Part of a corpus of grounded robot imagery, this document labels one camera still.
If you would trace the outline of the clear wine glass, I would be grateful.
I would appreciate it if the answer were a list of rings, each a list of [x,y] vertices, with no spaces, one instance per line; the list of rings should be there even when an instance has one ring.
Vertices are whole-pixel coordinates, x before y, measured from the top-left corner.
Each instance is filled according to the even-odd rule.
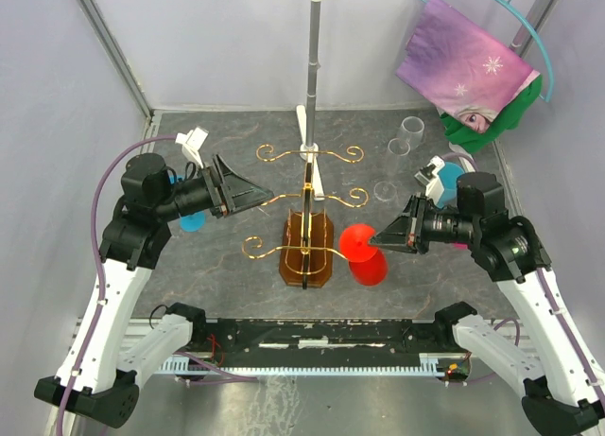
[[[407,143],[411,150],[417,149],[424,140],[424,122],[418,116],[408,116],[399,126],[396,138]]]
[[[380,181],[374,185],[373,195],[382,202],[393,201],[397,195],[397,188],[392,182]]]

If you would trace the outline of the clear wine glass front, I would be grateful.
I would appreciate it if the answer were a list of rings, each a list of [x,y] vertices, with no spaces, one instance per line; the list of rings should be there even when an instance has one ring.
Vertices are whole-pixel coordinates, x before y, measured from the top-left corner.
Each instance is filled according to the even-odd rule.
[[[380,181],[374,185],[373,195],[382,202],[393,201],[397,195],[397,188],[392,182]]]

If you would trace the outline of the red wine glass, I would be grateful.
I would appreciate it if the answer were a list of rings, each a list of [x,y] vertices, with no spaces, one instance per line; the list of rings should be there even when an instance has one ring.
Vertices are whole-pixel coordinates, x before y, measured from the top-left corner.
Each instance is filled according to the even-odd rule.
[[[383,253],[370,244],[376,230],[367,224],[348,226],[340,235],[339,249],[346,257],[355,281],[365,287],[379,285],[388,274],[388,263]]]

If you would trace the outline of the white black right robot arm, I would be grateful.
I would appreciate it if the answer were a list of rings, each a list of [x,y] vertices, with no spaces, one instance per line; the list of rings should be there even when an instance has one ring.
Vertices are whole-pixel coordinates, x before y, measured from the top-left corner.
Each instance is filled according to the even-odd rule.
[[[464,303],[438,312],[432,329],[442,351],[480,357],[520,397],[541,435],[604,432],[604,370],[568,313],[544,244],[528,218],[510,217],[505,192],[487,172],[457,179],[457,205],[424,195],[369,240],[382,250],[427,253],[433,243],[463,244],[514,308],[537,354],[527,356]]]

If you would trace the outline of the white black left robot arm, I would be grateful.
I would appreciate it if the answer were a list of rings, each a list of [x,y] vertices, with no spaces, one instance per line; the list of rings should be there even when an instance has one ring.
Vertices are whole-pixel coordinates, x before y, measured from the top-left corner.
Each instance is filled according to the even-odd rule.
[[[82,326],[58,371],[34,395],[60,410],[122,427],[140,391],[179,349],[198,351],[209,337],[204,310],[176,303],[126,354],[120,352],[134,306],[171,238],[170,222],[203,211],[225,218],[272,199],[268,188],[233,171],[219,155],[181,180],[156,153],[128,160],[111,222],[92,243],[97,281]]]

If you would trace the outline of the magenta wine glass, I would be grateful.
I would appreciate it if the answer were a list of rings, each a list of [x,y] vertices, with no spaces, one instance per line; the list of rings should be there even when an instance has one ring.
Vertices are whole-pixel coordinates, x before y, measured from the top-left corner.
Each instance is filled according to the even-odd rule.
[[[458,243],[458,242],[453,243],[452,246],[455,247],[458,250],[463,250],[463,251],[467,250],[467,248],[468,248],[466,244],[464,244],[464,243]]]

